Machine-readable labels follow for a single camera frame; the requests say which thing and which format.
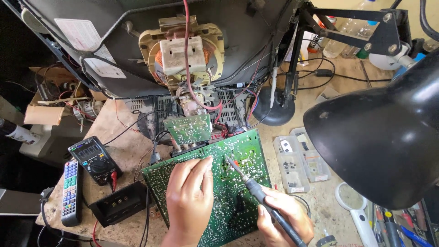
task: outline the spray can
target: spray can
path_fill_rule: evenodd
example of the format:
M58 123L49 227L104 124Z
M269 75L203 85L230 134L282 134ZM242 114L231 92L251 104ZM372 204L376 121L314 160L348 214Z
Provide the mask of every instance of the spray can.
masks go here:
M39 135L3 118L0 118L0 134L28 145L40 140Z
M327 18L333 25L336 24L337 18L335 16L327 16ZM321 20L319 20L319 26L321 28L326 28L325 25L323 25ZM318 34L313 34L313 37L311 38L312 41L309 43L309 46L308 46L308 52L312 53L312 54L317 53L320 48L316 43L321 45L323 42L323 39L324 39L324 37L320 37Z

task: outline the green circuit board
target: green circuit board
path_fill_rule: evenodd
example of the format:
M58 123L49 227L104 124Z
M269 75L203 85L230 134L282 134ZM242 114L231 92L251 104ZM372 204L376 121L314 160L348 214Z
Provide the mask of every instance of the green circuit board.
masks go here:
M218 247L257 230L258 201L248 193L239 174L227 165L224 155L236 160L242 171L259 184L271 187L257 129L157 163L142 169L142 175L168 227L166 188L174 166L209 155L213 156L214 202L199 247Z
M163 125L178 145L211 139L212 125L209 114L163 120Z

